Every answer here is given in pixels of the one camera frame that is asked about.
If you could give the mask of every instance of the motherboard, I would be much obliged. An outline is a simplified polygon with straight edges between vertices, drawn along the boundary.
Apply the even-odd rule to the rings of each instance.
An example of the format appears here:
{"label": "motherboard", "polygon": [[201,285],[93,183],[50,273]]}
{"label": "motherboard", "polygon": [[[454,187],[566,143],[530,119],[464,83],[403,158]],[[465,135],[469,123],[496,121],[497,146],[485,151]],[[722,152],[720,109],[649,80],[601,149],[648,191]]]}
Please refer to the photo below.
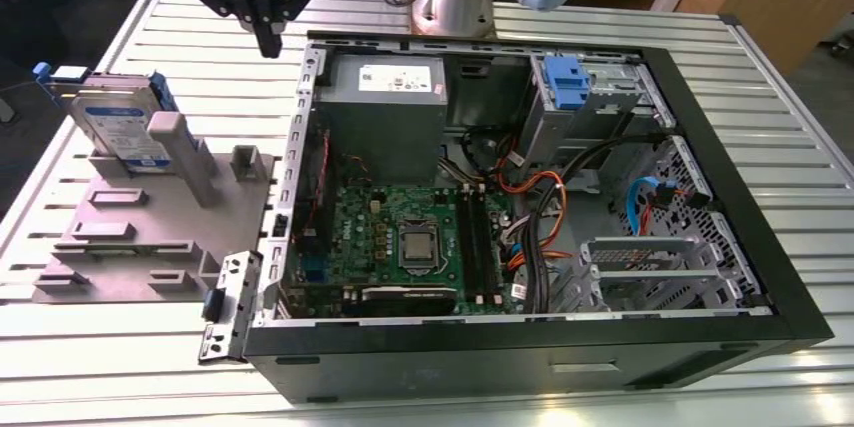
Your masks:
{"label": "motherboard", "polygon": [[302,260],[309,315],[508,313],[494,241],[508,211],[477,187],[341,188],[331,252]]}

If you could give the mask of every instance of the metal bracket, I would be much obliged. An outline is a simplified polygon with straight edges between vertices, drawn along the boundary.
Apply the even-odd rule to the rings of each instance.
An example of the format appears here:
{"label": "metal bracket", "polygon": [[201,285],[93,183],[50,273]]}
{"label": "metal bracket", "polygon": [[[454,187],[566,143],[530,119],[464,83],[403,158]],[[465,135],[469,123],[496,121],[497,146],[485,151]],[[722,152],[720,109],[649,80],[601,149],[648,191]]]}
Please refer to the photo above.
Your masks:
{"label": "metal bracket", "polygon": [[262,254],[241,252],[226,257],[217,289],[205,299],[209,321],[199,349],[199,364],[245,364],[243,346],[254,310]]}

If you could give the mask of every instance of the blue plastic latch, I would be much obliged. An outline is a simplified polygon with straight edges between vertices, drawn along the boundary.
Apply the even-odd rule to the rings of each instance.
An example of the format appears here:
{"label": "blue plastic latch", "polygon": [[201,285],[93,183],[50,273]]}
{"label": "blue plastic latch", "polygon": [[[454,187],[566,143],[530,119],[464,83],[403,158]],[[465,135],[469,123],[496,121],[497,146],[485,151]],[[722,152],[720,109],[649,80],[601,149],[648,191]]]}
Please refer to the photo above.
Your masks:
{"label": "blue plastic latch", "polygon": [[37,82],[45,84],[51,81],[51,64],[47,62],[39,62],[33,68],[33,75],[37,77]]}
{"label": "blue plastic latch", "polygon": [[590,95],[590,75],[574,56],[546,56],[546,81],[556,94],[558,110],[578,110]]}

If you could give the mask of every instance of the power supply label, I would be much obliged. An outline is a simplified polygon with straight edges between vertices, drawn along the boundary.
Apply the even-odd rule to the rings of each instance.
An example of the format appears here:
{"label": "power supply label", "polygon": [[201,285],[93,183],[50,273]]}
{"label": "power supply label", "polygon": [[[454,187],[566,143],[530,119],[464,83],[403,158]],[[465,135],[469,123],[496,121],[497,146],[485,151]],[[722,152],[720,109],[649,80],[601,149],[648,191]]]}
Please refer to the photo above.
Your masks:
{"label": "power supply label", "polygon": [[433,92],[426,65],[363,65],[359,69],[363,92]]}

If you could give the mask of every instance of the white label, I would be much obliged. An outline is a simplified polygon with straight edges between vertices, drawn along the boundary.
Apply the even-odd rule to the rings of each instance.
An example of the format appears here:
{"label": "white label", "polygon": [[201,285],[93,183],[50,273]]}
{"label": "white label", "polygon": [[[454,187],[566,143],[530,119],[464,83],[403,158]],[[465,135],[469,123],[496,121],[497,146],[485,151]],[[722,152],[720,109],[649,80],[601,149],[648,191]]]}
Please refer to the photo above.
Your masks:
{"label": "white label", "polygon": [[508,154],[508,160],[510,160],[517,165],[517,167],[522,167],[522,164],[525,163],[525,157],[517,154],[514,150],[512,150]]}
{"label": "white label", "polygon": [[521,284],[513,284],[510,288],[510,296],[514,299],[525,300],[525,295],[528,294],[529,288]]}
{"label": "white label", "polygon": [[87,107],[90,125],[110,145],[117,157],[135,170],[161,171],[170,165],[170,156],[146,127],[149,116],[142,109],[127,107]]}
{"label": "white label", "polygon": [[363,92],[433,92],[426,65],[363,65],[359,69]]}

